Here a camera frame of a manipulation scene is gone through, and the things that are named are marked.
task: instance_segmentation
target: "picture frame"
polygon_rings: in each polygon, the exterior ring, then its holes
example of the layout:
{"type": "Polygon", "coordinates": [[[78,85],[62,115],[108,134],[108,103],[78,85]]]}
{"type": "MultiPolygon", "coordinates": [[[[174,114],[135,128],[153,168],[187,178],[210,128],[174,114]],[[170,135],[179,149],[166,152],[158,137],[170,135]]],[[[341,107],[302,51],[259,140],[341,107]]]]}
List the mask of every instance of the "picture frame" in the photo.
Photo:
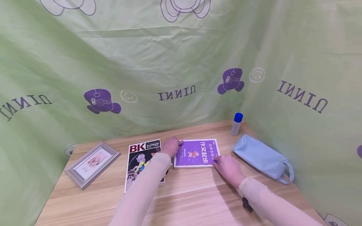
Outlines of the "picture frame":
{"type": "Polygon", "coordinates": [[[84,190],[120,155],[102,141],[75,161],[65,172],[84,190]]]}

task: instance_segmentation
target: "blue cap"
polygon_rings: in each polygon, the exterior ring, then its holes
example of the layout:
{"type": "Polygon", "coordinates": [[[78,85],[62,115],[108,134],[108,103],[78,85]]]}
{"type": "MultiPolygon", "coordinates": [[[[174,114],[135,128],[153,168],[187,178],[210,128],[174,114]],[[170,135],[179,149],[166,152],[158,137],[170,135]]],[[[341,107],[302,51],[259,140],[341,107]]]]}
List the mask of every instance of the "blue cap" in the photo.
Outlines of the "blue cap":
{"type": "Polygon", "coordinates": [[[238,112],[235,114],[234,121],[240,123],[243,120],[243,114],[238,112]]]}

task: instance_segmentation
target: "purple book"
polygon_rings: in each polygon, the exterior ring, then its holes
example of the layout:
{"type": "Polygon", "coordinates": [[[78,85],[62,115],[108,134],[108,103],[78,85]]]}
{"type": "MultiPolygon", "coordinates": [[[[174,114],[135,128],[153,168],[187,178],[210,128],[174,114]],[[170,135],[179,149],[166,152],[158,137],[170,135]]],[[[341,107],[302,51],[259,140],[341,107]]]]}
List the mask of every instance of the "purple book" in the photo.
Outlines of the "purple book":
{"type": "Polygon", "coordinates": [[[212,167],[216,156],[220,156],[216,139],[184,140],[173,160],[173,167],[175,169],[212,167]]]}

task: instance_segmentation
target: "pouch strap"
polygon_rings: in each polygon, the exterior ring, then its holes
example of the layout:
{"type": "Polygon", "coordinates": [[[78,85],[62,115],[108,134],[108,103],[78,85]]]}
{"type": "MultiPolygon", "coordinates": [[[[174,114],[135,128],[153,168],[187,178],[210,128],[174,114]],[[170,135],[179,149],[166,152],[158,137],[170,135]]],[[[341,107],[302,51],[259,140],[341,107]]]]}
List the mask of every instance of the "pouch strap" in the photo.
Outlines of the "pouch strap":
{"type": "Polygon", "coordinates": [[[285,165],[288,166],[289,168],[289,173],[290,173],[290,176],[289,176],[289,181],[286,181],[285,179],[282,178],[283,175],[281,175],[279,178],[278,178],[278,181],[282,182],[283,184],[289,184],[290,182],[292,182],[294,180],[294,170],[293,170],[293,167],[292,165],[288,162],[288,161],[285,161],[283,162],[285,165]]]}

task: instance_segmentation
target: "light blue pouch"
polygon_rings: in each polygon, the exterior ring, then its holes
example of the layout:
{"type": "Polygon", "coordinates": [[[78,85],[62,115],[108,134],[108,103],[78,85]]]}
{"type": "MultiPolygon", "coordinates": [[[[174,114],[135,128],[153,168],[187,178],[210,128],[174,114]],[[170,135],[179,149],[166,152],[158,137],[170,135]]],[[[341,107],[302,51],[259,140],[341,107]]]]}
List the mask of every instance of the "light blue pouch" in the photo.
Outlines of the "light blue pouch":
{"type": "Polygon", "coordinates": [[[245,134],[239,139],[234,146],[234,153],[256,169],[283,184],[289,184],[294,180],[294,170],[288,159],[249,135],[245,134]],[[289,168],[289,181],[282,178],[286,166],[289,168]]]}

